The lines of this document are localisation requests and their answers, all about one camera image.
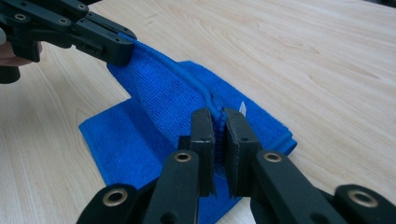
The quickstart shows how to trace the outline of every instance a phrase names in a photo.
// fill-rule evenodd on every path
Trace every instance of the table surface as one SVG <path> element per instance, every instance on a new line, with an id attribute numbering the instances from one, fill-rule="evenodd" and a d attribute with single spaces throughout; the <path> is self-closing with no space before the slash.
<path id="1" fill-rule="evenodd" d="M 214 71 L 286 124 L 319 189 L 396 203 L 396 10 L 343 1 L 128 1 L 90 6 L 175 61 Z M 0 220 L 74 223 L 105 186 L 78 125 L 130 96 L 106 64 L 44 44 L 0 86 Z M 253 222 L 248 199 L 219 223 Z"/>

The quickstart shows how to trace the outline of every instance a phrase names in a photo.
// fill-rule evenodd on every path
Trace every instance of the wooden table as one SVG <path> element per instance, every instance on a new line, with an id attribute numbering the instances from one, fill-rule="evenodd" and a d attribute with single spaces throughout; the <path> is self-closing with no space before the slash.
<path id="1" fill-rule="evenodd" d="M 344 1 L 106 0 L 91 10 L 217 73 L 285 123 L 320 188 L 396 203 L 396 10 Z M 129 98 L 106 64 L 44 44 L 0 86 L 0 220 L 74 223 L 105 186 L 78 125 Z M 248 199 L 219 223 L 249 223 Z"/>

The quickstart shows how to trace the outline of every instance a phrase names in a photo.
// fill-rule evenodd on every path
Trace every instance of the black plastic part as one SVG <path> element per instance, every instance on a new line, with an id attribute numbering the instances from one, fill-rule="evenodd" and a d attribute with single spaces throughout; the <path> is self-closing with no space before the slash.
<path id="1" fill-rule="evenodd" d="M 396 0 L 364 0 L 364 1 L 377 3 L 387 7 L 396 7 Z"/>
<path id="2" fill-rule="evenodd" d="M 40 62 L 40 50 L 37 41 L 18 39 L 12 41 L 11 45 L 15 55 L 34 63 Z"/>
<path id="3" fill-rule="evenodd" d="M 0 66 L 0 84 L 10 84 L 20 79 L 19 67 Z"/>
<path id="4" fill-rule="evenodd" d="M 199 183 L 200 196 L 206 197 L 210 193 L 216 194 L 214 183 L 215 142 L 212 118 L 209 109 L 194 111 L 191 115 L 191 143 L 190 150 L 196 152 L 200 158 Z"/>
<path id="5" fill-rule="evenodd" d="M 178 150 L 165 162 L 143 223 L 196 223 L 199 198 L 199 158 Z"/>
<path id="6" fill-rule="evenodd" d="M 93 3 L 97 3 L 100 2 L 101 0 L 79 0 L 81 3 L 85 4 L 85 5 L 91 5 Z"/>
<path id="7" fill-rule="evenodd" d="M 250 197 L 255 180 L 250 164 L 262 146 L 242 113 L 224 110 L 228 116 L 225 131 L 228 189 L 234 197 Z"/>
<path id="8" fill-rule="evenodd" d="M 6 34 L 11 32 L 12 28 L 28 29 L 32 18 L 25 14 L 23 14 L 25 17 L 16 16 L 21 14 L 21 12 L 16 8 L 10 7 L 5 2 L 7 1 L 0 0 L 0 26 L 6 31 Z"/>
<path id="9" fill-rule="evenodd" d="M 134 187 L 124 184 L 110 185 L 101 189 L 85 207 L 77 224 L 131 223 L 136 193 Z"/>
<path id="10" fill-rule="evenodd" d="M 333 206 L 348 223 L 396 223 L 396 207 L 380 194 L 357 185 L 336 189 Z"/>
<path id="11" fill-rule="evenodd" d="M 72 22 L 53 11 L 47 10 L 29 1 L 7 1 L 7 4 L 17 8 L 24 15 L 31 16 L 34 20 L 45 24 L 46 27 L 59 32 L 67 32 L 71 29 Z"/>
<path id="12" fill-rule="evenodd" d="M 321 189 L 317 189 L 320 193 L 321 193 L 321 195 L 327 200 L 327 202 L 329 202 L 329 203 L 331 203 L 332 204 L 332 198 L 333 198 L 333 196 L 330 194 L 330 193 L 328 193 L 328 192 L 326 192 L 326 191 L 323 191 L 323 190 L 321 190 Z"/>
<path id="13" fill-rule="evenodd" d="M 278 219 L 274 209 L 269 203 L 259 202 L 256 199 L 250 199 L 250 211 L 256 223 L 278 224 Z"/>
<path id="14" fill-rule="evenodd" d="M 190 136 L 180 136 L 178 138 L 177 150 L 190 150 Z"/>
<path id="15" fill-rule="evenodd" d="M 76 43 L 76 48 L 107 63 L 125 65 L 131 59 L 134 43 L 119 36 L 122 28 L 116 26 L 115 22 L 90 12 L 85 19 L 76 23 L 76 31 L 89 38 L 84 39 L 85 42 Z M 125 32 L 126 34 L 123 34 L 136 38 L 131 31 L 126 29 Z M 93 43 L 87 44 L 88 40 L 103 46 L 103 48 L 94 48 Z"/>
<path id="16" fill-rule="evenodd" d="M 89 12 L 88 6 L 77 0 L 29 0 L 29 2 L 67 17 L 73 22 Z"/>
<path id="17" fill-rule="evenodd" d="M 279 223 L 346 223 L 287 156 L 259 151 L 252 168 Z M 253 194 L 252 198 L 260 201 L 262 197 Z"/>
<path id="18" fill-rule="evenodd" d="M 157 185 L 157 181 L 158 178 L 152 180 L 143 188 L 137 191 L 136 202 L 134 203 L 131 217 L 129 218 L 129 220 L 131 221 L 127 224 L 139 224 L 143 222 L 143 219 L 149 207 L 152 193 L 154 192 Z"/>

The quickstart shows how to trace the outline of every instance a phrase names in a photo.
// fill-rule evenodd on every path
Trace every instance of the blue towel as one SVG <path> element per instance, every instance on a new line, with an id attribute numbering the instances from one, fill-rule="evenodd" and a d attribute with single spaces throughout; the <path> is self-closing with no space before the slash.
<path id="1" fill-rule="evenodd" d="M 291 153 L 296 142 L 289 129 L 237 89 L 201 65 L 176 63 L 138 41 L 130 63 L 108 69 L 131 99 L 85 120 L 80 130 L 107 185 L 130 184 L 137 189 L 159 176 L 178 138 L 191 133 L 191 113 L 208 107 L 217 140 L 215 183 L 218 198 L 199 202 L 199 222 L 215 223 L 237 200 L 229 197 L 221 170 L 223 107 L 247 106 L 247 120 L 266 149 Z"/>

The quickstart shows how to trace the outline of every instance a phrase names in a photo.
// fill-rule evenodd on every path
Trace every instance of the towel fold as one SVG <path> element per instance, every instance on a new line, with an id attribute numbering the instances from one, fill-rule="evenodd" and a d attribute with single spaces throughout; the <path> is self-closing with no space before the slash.
<path id="1" fill-rule="evenodd" d="M 296 142 L 289 129 L 237 89 L 193 62 L 176 63 L 136 40 L 130 63 L 108 69 L 131 99 L 85 120 L 79 128 L 107 185 L 137 189 L 159 176 L 178 138 L 191 133 L 191 113 L 208 107 L 216 135 L 219 197 L 201 198 L 199 222 L 215 223 L 235 204 L 221 171 L 223 107 L 247 106 L 247 120 L 266 149 L 291 153 Z"/>

